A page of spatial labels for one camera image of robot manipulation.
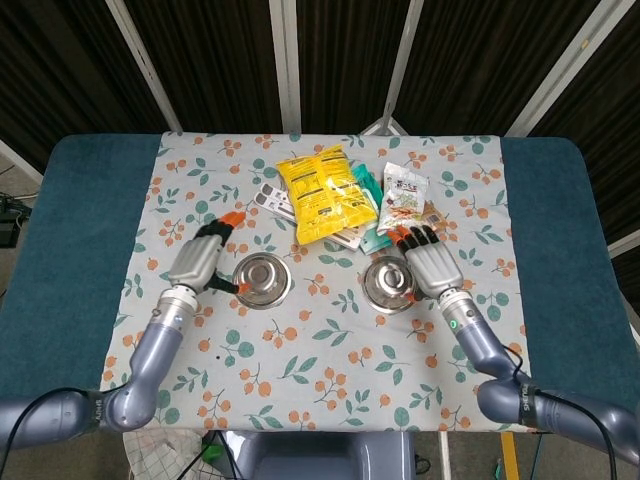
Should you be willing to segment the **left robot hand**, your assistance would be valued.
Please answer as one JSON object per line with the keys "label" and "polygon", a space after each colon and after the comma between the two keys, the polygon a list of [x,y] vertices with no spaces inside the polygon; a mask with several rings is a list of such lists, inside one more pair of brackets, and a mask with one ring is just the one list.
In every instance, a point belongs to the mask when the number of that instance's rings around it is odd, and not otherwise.
{"label": "left robot hand", "polygon": [[201,226],[194,238],[182,246],[169,270],[171,286],[184,286],[195,294],[207,289],[233,295],[246,292],[248,284],[234,284],[217,274],[219,257],[232,232],[245,220],[245,216],[244,212],[232,211]]}

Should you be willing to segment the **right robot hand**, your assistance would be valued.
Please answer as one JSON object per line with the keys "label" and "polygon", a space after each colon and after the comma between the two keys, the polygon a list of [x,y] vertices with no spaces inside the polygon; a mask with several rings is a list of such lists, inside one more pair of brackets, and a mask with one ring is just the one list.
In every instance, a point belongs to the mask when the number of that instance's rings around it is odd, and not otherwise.
{"label": "right robot hand", "polygon": [[389,230],[387,235],[406,259],[414,279],[417,300],[438,300],[445,292],[462,289],[462,272],[431,227],[398,226]]}

